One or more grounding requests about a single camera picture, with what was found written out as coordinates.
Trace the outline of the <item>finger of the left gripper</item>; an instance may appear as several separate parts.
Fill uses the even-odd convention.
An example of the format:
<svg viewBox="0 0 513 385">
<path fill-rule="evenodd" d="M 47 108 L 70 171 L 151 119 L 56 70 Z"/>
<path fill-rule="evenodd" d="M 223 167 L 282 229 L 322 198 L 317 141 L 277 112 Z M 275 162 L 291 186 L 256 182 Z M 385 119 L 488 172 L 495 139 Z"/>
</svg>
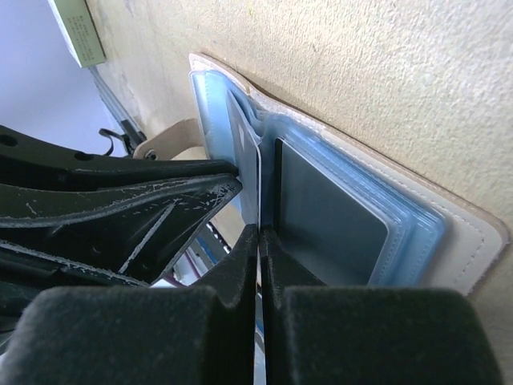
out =
<svg viewBox="0 0 513 385">
<path fill-rule="evenodd" d="M 137 160 L 93 155 L 1 126 L 1 182 L 49 191 L 95 191 L 170 178 L 238 175 L 225 160 Z"/>
<path fill-rule="evenodd" d="M 149 286 L 241 189 L 229 174 L 90 192 L 1 187 L 1 279 Z"/>
</svg>

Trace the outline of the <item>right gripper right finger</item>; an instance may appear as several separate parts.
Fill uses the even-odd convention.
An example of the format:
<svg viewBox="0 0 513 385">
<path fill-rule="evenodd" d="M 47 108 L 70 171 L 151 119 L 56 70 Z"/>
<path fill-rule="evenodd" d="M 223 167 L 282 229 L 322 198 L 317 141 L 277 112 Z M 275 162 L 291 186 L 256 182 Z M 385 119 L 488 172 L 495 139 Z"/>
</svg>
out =
<svg viewBox="0 0 513 385">
<path fill-rule="evenodd" d="M 478 315 L 458 292 L 325 286 L 260 234 L 270 384 L 501 384 Z"/>
</svg>

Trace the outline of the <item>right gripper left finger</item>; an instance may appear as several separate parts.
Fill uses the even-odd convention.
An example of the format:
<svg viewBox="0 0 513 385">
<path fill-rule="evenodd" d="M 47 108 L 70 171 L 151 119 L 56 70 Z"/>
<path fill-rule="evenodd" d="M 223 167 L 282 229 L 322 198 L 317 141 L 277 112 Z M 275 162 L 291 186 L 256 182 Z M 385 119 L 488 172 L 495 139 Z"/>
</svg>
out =
<svg viewBox="0 0 513 385">
<path fill-rule="evenodd" d="M 59 287 L 26 308 L 4 384 L 250 384 L 257 229 L 182 288 Z"/>
</svg>

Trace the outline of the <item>dark grey credit card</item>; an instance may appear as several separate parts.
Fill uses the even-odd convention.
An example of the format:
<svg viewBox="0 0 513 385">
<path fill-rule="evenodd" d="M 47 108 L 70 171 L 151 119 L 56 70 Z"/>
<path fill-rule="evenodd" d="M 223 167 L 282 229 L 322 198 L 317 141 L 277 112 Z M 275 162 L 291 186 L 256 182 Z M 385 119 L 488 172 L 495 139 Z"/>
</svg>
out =
<svg viewBox="0 0 513 385">
<path fill-rule="evenodd" d="M 389 231 L 291 145 L 276 140 L 275 225 L 285 249 L 327 285 L 365 285 Z"/>
</svg>

